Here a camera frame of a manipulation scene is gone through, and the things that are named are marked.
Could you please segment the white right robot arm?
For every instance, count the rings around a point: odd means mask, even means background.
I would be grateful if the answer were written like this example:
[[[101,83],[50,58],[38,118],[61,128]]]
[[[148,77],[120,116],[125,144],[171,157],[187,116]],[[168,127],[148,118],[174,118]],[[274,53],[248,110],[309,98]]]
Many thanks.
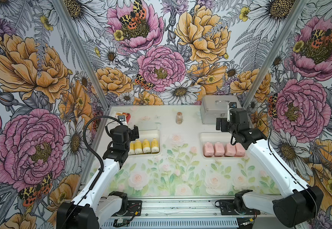
[[[292,228],[310,219],[315,220],[324,194],[317,186],[310,186],[270,146],[267,137],[251,128],[243,108],[232,108],[228,118],[217,118],[216,129],[231,134],[231,143],[241,144],[263,166],[277,185],[281,196],[256,193],[250,189],[235,194],[234,208],[239,214],[249,209],[259,210],[275,217]]]

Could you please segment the aluminium front rail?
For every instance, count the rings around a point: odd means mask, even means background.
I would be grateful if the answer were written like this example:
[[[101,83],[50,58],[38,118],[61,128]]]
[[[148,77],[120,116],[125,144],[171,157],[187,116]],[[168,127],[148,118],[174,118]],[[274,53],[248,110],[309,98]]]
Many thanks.
[[[219,199],[232,199],[237,204],[244,204],[249,209],[259,210],[263,215],[276,216],[273,205],[284,200],[281,195],[267,195],[256,192],[237,193],[235,196],[215,198],[145,198],[141,200],[141,216],[154,217],[210,217],[222,216],[214,202]],[[250,217],[251,215],[233,215],[234,217]]]

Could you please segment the white storage tray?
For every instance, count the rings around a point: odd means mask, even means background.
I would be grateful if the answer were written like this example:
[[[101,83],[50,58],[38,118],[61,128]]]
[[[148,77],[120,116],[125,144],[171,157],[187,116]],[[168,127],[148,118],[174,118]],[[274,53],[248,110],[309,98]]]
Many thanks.
[[[158,140],[159,147],[160,147],[160,133],[158,130],[139,131],[139,138],[136,140],[140,140],[141,142],[143,142],[144,139],[147,139],[151,143],[151,141],[154,138],[156,138]]]
[[[232,140],[232,143],[234,143],[234,138],[232,137],[232,135],[230,133],[201,133],[199,135],[199,138],[200,138],[200,143],[201,143],[201,147],[202,147],[202,155],[203,155],[203,145],[206,142],[210,142],[213,145],[217,142],[220,142],[224,145],[224,147],[227,143],[231,143],[231,140]],[[217,158],[217,159],[221,159],[221,158],[243,158],[243,157],[235,157],[235,156],[234,157],[226,157],[226,156],[216,157],[216,156],[213,156],[213,157]]]

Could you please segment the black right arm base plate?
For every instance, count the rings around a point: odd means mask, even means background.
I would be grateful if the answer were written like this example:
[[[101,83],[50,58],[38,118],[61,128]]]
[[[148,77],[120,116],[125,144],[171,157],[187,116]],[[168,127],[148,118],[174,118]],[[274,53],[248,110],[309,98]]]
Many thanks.
[[[251,215],[257,216],[260,215],[261,212],[255,209],[249,209],[244,204],[237,204],[232,199],[219,199],[214,202],[216,208],[220,210],[221,215],[229,216],[229,215]]]

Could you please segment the white left storage tray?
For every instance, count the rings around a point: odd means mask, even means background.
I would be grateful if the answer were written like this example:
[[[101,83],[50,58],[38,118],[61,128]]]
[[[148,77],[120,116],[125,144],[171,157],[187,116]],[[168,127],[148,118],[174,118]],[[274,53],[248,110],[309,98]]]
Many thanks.
[[[151,143],[151,141],[154,138],[156,138],[158,140],[159,147],[160,147],[160,133],[158,130],[139,131],[139,138],[136,140],[140,140],[141,142],[143,142],[144,139],[147,139]]]

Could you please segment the red object behind left gripper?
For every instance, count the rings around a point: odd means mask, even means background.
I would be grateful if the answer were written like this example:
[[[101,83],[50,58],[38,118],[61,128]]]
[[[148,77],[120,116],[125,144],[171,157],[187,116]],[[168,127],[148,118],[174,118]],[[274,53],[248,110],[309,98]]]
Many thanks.
[[[111,114],[112,117],[116,118],[117,120],[119,120],[123,125],[128,125],[130,119],[131,119],[131,115],[129,113],[125,113],[125,112],[117,112],[114,111]]]

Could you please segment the white right storage tray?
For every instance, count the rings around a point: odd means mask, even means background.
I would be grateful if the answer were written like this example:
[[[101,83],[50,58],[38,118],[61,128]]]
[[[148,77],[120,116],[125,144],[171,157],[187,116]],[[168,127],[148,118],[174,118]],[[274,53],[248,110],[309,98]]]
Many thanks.
[[[213,145],[217,142],[220,142],[224,145],[224,147],[227,143],[231,143],[231,140],[232,140],[232,143],[234,143],[234,138],[232,137],[232,135],[230,133],[201,133],[199,135],[199,138],[200,138],[200,143],[201,143],[201,147],[202,147],[202,155],[203,155],[203,145],[206,142],[210,142]],[[213,157],[217,158],[217,159],[221,159],[221,158],[243,158],[243,157],[235,157],[235,156],[234,157],[226,157],[226,156],[216,157],[216,156],[213,156]]]

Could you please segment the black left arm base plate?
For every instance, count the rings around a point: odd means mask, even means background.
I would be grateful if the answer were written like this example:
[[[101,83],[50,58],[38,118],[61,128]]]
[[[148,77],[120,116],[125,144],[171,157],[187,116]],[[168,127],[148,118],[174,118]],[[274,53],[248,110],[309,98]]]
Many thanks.
[[[113,214],[112,217],[139,217],[142,212],[142,204],[143,202],[141,200],[129,200],[127,207]]]

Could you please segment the yellow pencil sharpener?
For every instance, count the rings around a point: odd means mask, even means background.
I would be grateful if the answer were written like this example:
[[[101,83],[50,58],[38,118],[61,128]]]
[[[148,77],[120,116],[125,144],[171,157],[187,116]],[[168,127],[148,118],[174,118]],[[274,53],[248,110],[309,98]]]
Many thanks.
[[[147,140],[147,139],[143,140],[143,142],[142,142],[142,150],[143,150],[144,154],[151,153],[151,145],[150,145],[149,140]]]
[[[140,140],[136,140],[134,143],[134,153],[136,155],[143,153],[142,142]]]
[[[129,149],[129,155],[134,155],[135,151],[134,151],[134,143],[131,142],[130,143],[130,149]]]
[[[157,154],[160,152],[159,142],[156,138],[151,141],[151,153]]]

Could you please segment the pink pencil sharpener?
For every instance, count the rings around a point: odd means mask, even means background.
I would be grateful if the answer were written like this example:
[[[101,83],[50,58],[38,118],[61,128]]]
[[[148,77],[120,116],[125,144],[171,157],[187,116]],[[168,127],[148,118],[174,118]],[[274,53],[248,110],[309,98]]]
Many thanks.
[[[236,148],[231,143],[227,143],[225,145],[225,156],[226,157],[234,157],[236,155]]]
[[[225,147],[222,143],[217,142],[214,144],[214,156],[222,157],[225,155]]]
[[[205,157],[213,157],[215,154],[214,145],[210,142],[206,142],[203,145],[203,155]]]
[[[246,155],[246,150],[242,146],[242,144],[236,143],[235,149],[236,149],[235,157],[244,157]]]

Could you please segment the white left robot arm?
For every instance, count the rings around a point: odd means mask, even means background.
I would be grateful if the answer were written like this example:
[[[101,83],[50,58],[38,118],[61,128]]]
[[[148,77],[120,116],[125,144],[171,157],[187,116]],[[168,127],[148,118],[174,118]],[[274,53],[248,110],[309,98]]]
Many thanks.
[[[139,138],[139,130],[137,126],[130,129],[119,125],[110,133],[112,146],[101,158],[98,171],[71,202],[58,208],[56,228],[99,229],[115,213],[127,211],[127,194],[115,191],[103,201],[101,197],[127,160],[130,143]]]

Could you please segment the small clear glass bottle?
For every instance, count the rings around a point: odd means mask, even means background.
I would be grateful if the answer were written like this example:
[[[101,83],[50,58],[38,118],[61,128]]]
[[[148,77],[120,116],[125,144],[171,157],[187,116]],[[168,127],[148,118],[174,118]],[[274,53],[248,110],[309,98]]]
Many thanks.
[[[177,114],[176,114],[176,123],[177,124],[182,124],[182,122],[183,122],[183,114],[182,114],[182,112],[177,112]]]

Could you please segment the silver aluminium first aid case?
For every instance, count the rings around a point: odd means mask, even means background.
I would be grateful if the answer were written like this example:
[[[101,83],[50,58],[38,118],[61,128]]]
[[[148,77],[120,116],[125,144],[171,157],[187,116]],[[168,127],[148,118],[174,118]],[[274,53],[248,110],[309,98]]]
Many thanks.
[[[206,95],[200,107],[203,125],[215,125],[217,118],[230,120],[230,109],[241,108],[238,98],[234,95]]]

